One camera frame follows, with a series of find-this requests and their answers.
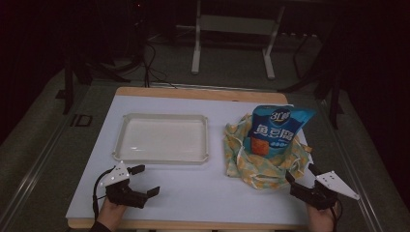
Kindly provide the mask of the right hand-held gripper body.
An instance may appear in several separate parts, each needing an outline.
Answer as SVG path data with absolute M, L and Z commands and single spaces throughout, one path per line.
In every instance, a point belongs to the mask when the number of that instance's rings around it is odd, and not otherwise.
M 290 194 L 317 210 L 334 207 L 340 194 L 355 200 L 360 199 L 360 195 L 351 189 L 335 171 L 315 176 L 312 188 L 302 187 L 300 190 L 290 189 Z

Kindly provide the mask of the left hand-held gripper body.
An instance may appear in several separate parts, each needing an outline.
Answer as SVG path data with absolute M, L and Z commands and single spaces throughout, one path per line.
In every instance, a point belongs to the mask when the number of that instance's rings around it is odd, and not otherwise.
M 147 194 L 129 187 L 130 178 L 127 166 L 120 161 L 102 178 L 100 186 L 105 188 L 106 197 L 117 205 L 142 209 L 147 202 Z

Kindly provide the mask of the person's left hand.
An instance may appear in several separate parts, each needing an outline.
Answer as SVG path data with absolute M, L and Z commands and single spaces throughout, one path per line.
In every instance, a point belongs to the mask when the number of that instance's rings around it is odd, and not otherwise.
M 126 206 L 114 204 L 106 198 L 90 232 L 115 232 L 126 210 Z

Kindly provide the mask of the person's right hand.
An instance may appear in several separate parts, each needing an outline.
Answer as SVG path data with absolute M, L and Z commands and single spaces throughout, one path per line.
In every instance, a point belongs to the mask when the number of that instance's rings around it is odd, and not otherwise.
M 309 232 L 335 232 L 338 218 L 338 204 L 326 210 L 317 210 L 307 204 Z

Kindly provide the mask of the yellow green patterned cloth bag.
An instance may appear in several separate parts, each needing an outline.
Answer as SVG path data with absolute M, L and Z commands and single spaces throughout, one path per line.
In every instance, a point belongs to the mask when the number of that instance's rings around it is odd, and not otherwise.
M 302 178 L 310 161 L 311 148 L 296 136 L 284 152 L 267 159 L 246 150 L 245 141 L 251 128 L 252 116 L 247 114 L 236 124 L 224 128 L 223 150 L 225 174 L 241 178 L 254 189 L 280 189 L 288 185 L 287 171 Z

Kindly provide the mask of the white plastic tray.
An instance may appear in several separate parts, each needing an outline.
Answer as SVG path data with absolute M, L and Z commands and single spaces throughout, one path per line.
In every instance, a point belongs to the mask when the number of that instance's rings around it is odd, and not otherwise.
M 124 115 L 112 156 L 128 163 L 202 164 L 209 159 L 208 118 L 189 114 Z

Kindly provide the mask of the white table mat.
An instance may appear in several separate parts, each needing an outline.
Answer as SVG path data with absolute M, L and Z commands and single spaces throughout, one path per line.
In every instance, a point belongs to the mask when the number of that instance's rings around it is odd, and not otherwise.
M 127 228 L 262 229 L 302 228 L 308 223 L 305 204 L 288 188 L 257 190 L 238 178 L 225 175 L 223 128 L 238 121 L 259 104 L 285 104 L 281 94 L 242 100 L 211 101 L 204 96 L 184 99 L 126 96 L 114 97 L 91 157 L 84 169 L 67 219 L 72 228 L 92 225 L 92 189 L 96 179 L 115 164 L 111 156 L 128 113 L 199 114 L 208 119 L 209 159 L 201 164 L 148 164 L 132 178 L 135 189 L 161 189 L 144 209 L 130 208 Z

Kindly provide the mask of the blue snack bag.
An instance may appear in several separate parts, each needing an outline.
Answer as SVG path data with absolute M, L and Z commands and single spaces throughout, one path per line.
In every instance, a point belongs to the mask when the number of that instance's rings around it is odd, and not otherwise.
M 245 150 L 266 159 L 282 154 L 314 114 L 312 109 L 292 105 L 258 105 L 252 111 Z

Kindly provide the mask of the white metal stand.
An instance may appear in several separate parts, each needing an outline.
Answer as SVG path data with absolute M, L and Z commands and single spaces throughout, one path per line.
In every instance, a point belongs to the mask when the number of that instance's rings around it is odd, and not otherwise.
M 275 79 L 271 52 L 278 36 L 278 29 L 284 15 L 285 7 L 280 6 L 275 19 L 246 18 L 201 12 L 201 0 L 196 0 L 195 41 L 191 63 L 191 73 L 199 74 L 201 58 L 201 32 L 226 32 L 239 34 L 263 35 L 269 37 L 269 43 L 262 49 L 265 71 L 268 79 Z

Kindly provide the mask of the black floor socket frame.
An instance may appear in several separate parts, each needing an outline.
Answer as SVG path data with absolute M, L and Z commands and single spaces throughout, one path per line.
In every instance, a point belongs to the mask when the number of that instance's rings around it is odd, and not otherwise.
M 93 116 L 85 114 L 75 114 L 71 120 L 71 127 L 89 127 L 92 124 Z

